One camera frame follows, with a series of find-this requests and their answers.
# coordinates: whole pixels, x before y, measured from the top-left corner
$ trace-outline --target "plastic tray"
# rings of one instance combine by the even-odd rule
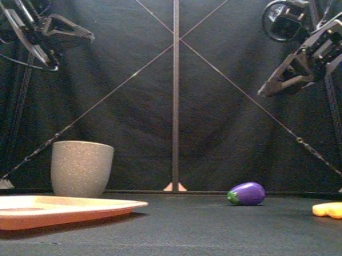
[[[107,218],[148,202],[58,196],[0,196],[0,229],[21,230]]]

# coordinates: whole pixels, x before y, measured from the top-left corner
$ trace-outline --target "black table surface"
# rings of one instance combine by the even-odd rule
[[[332,200],[268,196],[234,206],[225,195],[122,194],[149,206],[132,214],[0,231],[0,255],[342,255],[342,220],[313,215]]]

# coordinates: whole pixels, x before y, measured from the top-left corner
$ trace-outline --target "metal pole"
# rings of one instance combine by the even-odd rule
[[[180,0],[174,0],[173,192],[180,184]]]

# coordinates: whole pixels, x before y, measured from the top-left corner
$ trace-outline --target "black backdrop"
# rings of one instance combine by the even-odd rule
[[[269,2],[181,1],[178,179],[190,191],[226,191],[248,181],[268,191],[337,192],[342,186],[341,177],[236,87],[341,166],[324,82],[293,96],[257,96],[300,47],[265,36],[261,16]],[[2,173],[114,92],[61,140],[115,147],[109,189],[164,190],[173,181],[173,8],[172,0],[55,1],[51,11],[97,39],[66,53],[57,73],[2,61]],[[17,45],[2,51],[27,58]],[[18,188],[51,187],[50,161],[47,147],[11,176]]]

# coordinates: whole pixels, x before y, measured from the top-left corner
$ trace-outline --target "toy eggplant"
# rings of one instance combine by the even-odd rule
[[[234,205],[258,205],[264,201],[265,196],[265,189],[256,182],[248,182],[236,186],[228,193],[228,199]]]

